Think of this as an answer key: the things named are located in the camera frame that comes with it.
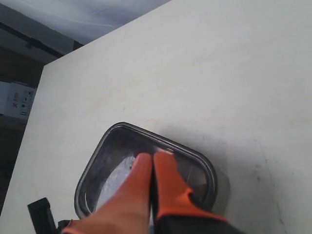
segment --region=food container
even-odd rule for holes
[[[202,154],[132,124],[121,122],[104,134],[76,188],[75,210],[84,218],[104,204],[129,174],[139,153],[165,151],[174,154],[178,172],[194,191],[201,206],[210,210],[217,194],[217,179]]]

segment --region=table surface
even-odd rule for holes
[[[206,155],[214,210],[254,234],[311,233],[311,1],[173,0],[44,67],[0,233],[56,221],[101,136],[126,121]]]

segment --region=white box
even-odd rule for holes
[[[0,82],[0,128],[24,129],[35,94],[35,88]]]

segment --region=container lid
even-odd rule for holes
[[[75,210],[84,218],[104,204],[128,176],[139,153],[165,151],[174,154],[178,172],[202,206],[215,202],[217,179],[210,161],[202,154],[129,123],[113,125],[102,137],[75,192]]]

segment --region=white table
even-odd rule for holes
[[[119,121],[205,154],[243,231],[311,233],[311,7],[173,0],[45,66],[0,233],[35,233],[26,206],[45,196],[56,221],[76,218],[77,182]]]

